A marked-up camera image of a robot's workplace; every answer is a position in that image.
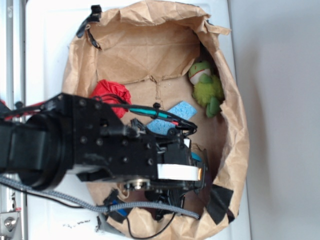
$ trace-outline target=green wire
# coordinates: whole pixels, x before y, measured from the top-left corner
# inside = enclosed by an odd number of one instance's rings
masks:
[[[141,109],[141,108],[130,108],[131,112],[137,112],[137,113],[142,113],[142,114],[148,114],[148,115],[156,115],[157,112],[155,110],[147,110],[147,109]],[[164,114],[162,112],[159,112],[158,114],[159,117],[161,118],[168,118],[167,114]]]

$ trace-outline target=plush frog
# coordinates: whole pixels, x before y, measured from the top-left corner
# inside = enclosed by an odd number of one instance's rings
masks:
[[[217,115],[221,111],[220,104],[225,100],[225,94],[220,79],[211,74],[210,63],[194,63],[189,69],[189,79],[194,85],[192,96],[199,105],[206,108],[207,117]]]

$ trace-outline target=paper bag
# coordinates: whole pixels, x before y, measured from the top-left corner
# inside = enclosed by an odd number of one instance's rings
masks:
[[[239,212],[249,159],[249,136],[243,102],[237,85],[219,49],[219,34],[230,30],[208,23],[201,8],[176,2],[146,0],[106,12],[93,7],[70,44],[64,73],[63,92],[88,97],[102,79],[125,84],[133,104],[168,110],[180,101],[197,109],[190,120],[198,125],[191,136],[193,150],[207,158],[207,185],[197,195],[190,192],[185,208],[201,215],[199,220],[175,216],[155,239],[202,240],[227,227]],[[186,73],[198,60],[215,66],[222,82],[225,101],[221,114],[207,118],[192,98],[193,85]],[[132,119],[126,113],[121,120]],[[126,193],[116,184],[89,183],[99,205],[118,188],[123,201],[143,199],[137,192]],[[128,218],[131,235],[144,238],[165,227],[170,214],[157,222],[146,209],[134,208]],[[106,220],[108,226],[129,235],[127,220]]]

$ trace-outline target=blue sponge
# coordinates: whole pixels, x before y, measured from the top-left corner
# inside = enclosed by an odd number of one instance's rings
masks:
[[[173,108],[168,110],[169,113],[177,115],[178,117],[189,120],[193,115],[197,113],[197,110],[186,101],[181,101]],[[146,125],[150,131],[156,134],[167,135],[169,129],[174,128],[175,125],[168,121],[156,119]]]

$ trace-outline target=red cloth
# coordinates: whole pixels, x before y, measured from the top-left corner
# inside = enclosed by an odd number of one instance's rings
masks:
[[[102,101],[107,104],[119,104],[119,101],[116,98],[108,97],[106,94],[115,94],[118,95],[120,98],[125,100],[127,103],[131,104],[131,95],[128,89],[122,84],[113,81],[107,81],[105,79],[100,80],[96,85],[95,89],[90,95],[90,98],[93,97],[101,97]],[[122,107],[113,107],[112,110],[118,116],[118,118],[122,118],[127,109]]]

